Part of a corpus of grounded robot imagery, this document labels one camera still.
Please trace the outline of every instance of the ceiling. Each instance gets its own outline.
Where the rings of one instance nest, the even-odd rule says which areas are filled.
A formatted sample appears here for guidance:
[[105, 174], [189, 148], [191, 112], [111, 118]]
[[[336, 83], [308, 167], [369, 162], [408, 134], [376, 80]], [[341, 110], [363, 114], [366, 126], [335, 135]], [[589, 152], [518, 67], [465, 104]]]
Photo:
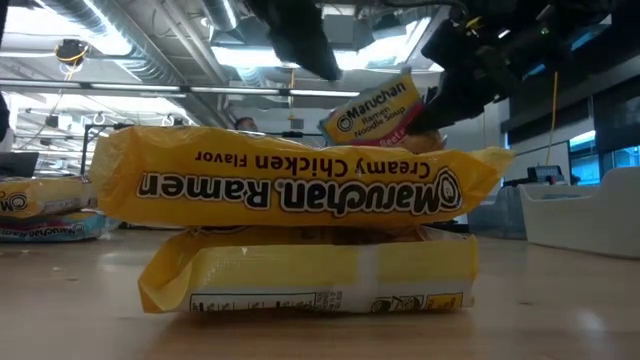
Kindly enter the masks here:
[[[178, 3], [179, 9], [172, 7], [171, 2]], [[258, 56], [257, 53], [247, 53], [246, 50], [258, 49], [260, 54], [266, 55], [270, 55], [271, 51], [268, 42], [265, 42], [266, 30], [263, 25], [246, 8], [235, 2], [233, 5], [237, 6], [240, 19], [240, 25], [235, 30], [242, 30], [244, 44], [232, 36], [233, 32], [211, 31], [210, 21], [205, 20], [202, 0], [173, 0], [167, 3], [164, 0], [23, 0], [12, 3], [19, 3], [23, 7], [11, 7], [8, 13], [0, 49], [0, 78], [63, 81], [73, 72], [71, 80], [84, 82], [139, 83], [142, 79], [144, 82], [155, 80], [153, 82], [156, 84], [171, 82], [255, 87], [254, 80], [246, 74], [240, 76], [240, 70], [224, 63], [246, 63]], [[109, 47], [114, 48], [118, 41], [98, 38], [78, 19], [74, 23], [74, 19], [52, 15], [49, 10], [39, 6], [45, 4], [55, 10], [61, 3], [63, 6], [86, 6], [90, 3], [97, 10], [104, 10], [107, 20], [116, 18], [113, 28], [107, 26], [107, 32], [119, 32], [120, 40], [140, 45], [139, 51], [134, 54], [138, 57], [130, 59], [140, 59], [140, 54], [152, 57], [153, 65], [159, 66], [170, 77], [151, 80], [141, 77], [134, 66], [139, 60], [126, 58], [133, 52], [116, 54], [126, 55], [124, 57], [113, 56], [117, 50], [112, 51]], [[373, 34], [369, 25], [391, 12], [360, 1], [359, 4], [365, 4], [358, 8], [360, 21], [356, 22], [353, 3], [347, 0], [325, 1], [324, 5], [318, 6], [324, 9], [324, 29], [336, 51], [357, 56], [362, 62], [367, 49], [373, 49], [369, 51], [373, 60], [365, 59], [363, 66], [357, 66], [366, 66], [366, 69], [345, 71], [341, 80], [330, 83], [300, 68], [256, 65], [251, 70], [257, 71], [260, 84], [266, 87], [289, 87], [293, 75], [296, 89], [359, 92], [379, 85], [397, 74], [401, 67], [409, 65], [413, 68], [414, 82], [421, 91], [437, 85], [439, 73], [432, 71], [435, 69], [434, 64], [421, 57], [419, 48], [428, 40], [446, 8], [398, 11], [395, 17], [406, 32], [402, 35], [404, 37], [395, 38], [401, 39], [401, 42], [396, 40], [396, 44], [392, 44], [394, 41], [387, 41], [387, 48], [374, 49], [370, 45], [355, 52], [350, 49], [359, 47], [358, 44], [365, 41], [363, 39]], [[187, 24], [181, 23], [181, 19], [186, 19]], [[362, 31], [356, 28], [356, 25], [362, 24], [369, 24], [369, 27], [365, 26], [365, 35], [359, 35]], [[53, 54], [53, 49], [63, 39], [80, 39], [90, 45], [86, 60], [75, 70], [62, 65]], [[208, 54], [204, 55], [199, 45]], [[233, 61], [223, 59], [220, 52], [216, 56], [214, 50], [218, 47], [234, 51]], [[14, 90], [16, 89], [5, 94], [10, 98], [12, 109], [17, 109], [18, 113], [17, 117], [14, 116], [17, 136], [14, 148], [40, 151], [38, 169], [41, 175], [78, 173], [79, 151], [84, 135], [82, 125], [90, 124], [96, 119], [105, 124], [128, 122], [166, 126], [173, 119], [183, 118], [186, 124], [229, 127], [234, 118], [250, 116], [255, 119], [261, 131], [282, 133], [290, 130], [291, 121], [288, 118], [293, 115], [303, 119], [304, 127], [299, 131], [308, 134], [304, 138], [293, 140], [320, 147], [324, 146], [324, 139], [315, 136], [318, 134], [318, 121], [326, 117], [330, 109], [347, 101], [344, 98], [308, 97], [294, 98], [291, 105], [290, 99], [283, 97], [235, 95], [222, 98], [207, 95], [174, 99], [142, 93], [110, 94], [117, 96], [71, 93], [58, 95], [55, 91], [43, 93], [29, 88]], [[49, 114], [59, 115], [64, 127], [45, 126], [45, 118]], [[100, 135], [92, 133], [92, 137], [109, 132], [107, 129]], [[89, 163], [94, 143], [95, 141], [88, 146]]]

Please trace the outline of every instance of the wooden table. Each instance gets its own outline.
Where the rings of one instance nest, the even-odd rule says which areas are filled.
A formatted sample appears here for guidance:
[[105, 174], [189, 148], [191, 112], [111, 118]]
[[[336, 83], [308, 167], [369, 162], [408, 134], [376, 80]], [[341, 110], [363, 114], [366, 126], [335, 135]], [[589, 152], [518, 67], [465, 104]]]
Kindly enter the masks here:
[[640, 359], [640, 262], [481, 240], [476, 306], [386, 316], [145, 315], [171, 233], [0, 246], [0, 359]]

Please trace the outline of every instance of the nutrition facts label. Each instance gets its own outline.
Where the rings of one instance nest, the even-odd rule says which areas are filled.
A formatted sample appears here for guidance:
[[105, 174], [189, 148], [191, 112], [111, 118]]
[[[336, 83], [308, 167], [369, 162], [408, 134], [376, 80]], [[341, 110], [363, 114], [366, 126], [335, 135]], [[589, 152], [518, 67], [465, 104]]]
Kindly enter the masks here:
[[192, 294], [191, 311], [232, 311], [298, 308], [322, 311], [340, 309], [342, 291], [280, 294]]

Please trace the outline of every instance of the white bin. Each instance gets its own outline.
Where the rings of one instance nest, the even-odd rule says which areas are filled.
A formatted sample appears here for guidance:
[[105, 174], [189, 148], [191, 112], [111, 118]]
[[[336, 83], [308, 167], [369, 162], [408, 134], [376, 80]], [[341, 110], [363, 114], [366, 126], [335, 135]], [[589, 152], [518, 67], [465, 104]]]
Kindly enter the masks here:
[[533, 244], [640, 258], [640, 167], [612, 169], [601, 186], [520, 185]]

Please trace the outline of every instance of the stacked ramen packages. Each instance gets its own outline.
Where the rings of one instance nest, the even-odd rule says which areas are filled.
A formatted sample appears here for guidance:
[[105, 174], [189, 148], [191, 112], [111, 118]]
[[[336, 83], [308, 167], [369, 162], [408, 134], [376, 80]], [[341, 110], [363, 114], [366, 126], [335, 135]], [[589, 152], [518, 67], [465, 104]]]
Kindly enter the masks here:
[[0, 242], [69, 242], [97, 238], [111, 224], [82, 177], [0, 182]]
[[410, 76], [392, 82], [322, 122], [344, 146], [202, 127], [129, 127], [101, 138], [90, 174], [100, 208], [188, 228], [140, 276], [144, 310], [470, 306], [476, 240], [422, 225], [477, 206], [511, 154], [380, 147], [402, 144], [421, 106]]

